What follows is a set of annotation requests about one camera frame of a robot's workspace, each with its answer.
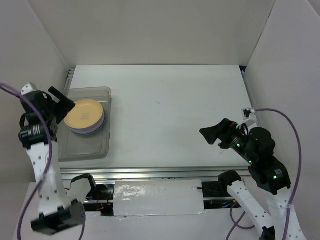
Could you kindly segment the blue plate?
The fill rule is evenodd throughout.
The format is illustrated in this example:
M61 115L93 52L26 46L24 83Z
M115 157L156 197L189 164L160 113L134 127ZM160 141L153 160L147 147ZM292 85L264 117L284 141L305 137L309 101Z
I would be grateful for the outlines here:
M84 128L84 129L71 128L71 131L75 134L82 135L82 136L92 135L92 134L95 134L96 132L99 132L100 129L103 128L105 122L106 122L106 116L103 115L103 118L101 118L99 122L95 123L93 126Z

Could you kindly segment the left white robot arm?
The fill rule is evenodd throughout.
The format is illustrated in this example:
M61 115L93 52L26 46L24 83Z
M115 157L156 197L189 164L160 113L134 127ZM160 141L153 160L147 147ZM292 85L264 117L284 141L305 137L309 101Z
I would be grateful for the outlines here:
M38 218L31 221L34 232L52 236L84 226L84 202L97 197L99 187L89 173L71 180L65 188L59 165L58 124L75 103L56 88L48 92L27 83L19 99L25 113L20 118L18 138L31 160L36 179L32 197L38 196Z

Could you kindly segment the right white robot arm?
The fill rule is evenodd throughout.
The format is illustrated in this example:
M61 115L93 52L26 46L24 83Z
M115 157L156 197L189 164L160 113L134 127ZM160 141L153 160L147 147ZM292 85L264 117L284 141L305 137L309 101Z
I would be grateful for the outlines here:
M254 224L261 240L306 239L291 202L292 184L286 167L274 157L275 141L261 127L248 129L227 118L219 124L199 131L208 144L220 140L219 147L232 149L248 164L257 187L265 196L269 212L258 203L246 188L240 175L229 170L218 177L218 191L232 196Z

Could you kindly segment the orange plate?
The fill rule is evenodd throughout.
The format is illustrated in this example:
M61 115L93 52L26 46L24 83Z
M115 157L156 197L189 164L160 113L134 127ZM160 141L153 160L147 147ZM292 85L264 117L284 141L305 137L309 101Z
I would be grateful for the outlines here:
M72 129L86 129L98 123L103 114L104 108L98 101L81 99L75 102L75 107L64 118L64 122Z

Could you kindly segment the purple plate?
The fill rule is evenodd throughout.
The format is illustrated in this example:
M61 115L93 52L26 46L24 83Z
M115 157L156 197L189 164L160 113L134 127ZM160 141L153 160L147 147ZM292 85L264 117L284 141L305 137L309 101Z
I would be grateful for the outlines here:
M84 133L86 134L87 132L91 133L94 132L98 129L101 128L101 126L104 124L106 118L101 118L97 123L95 123L94 125L90 126L90 127L86 127L86 128L81 128L81 129L76 129L76 128L72 128L69 127L69 129L75 133Z

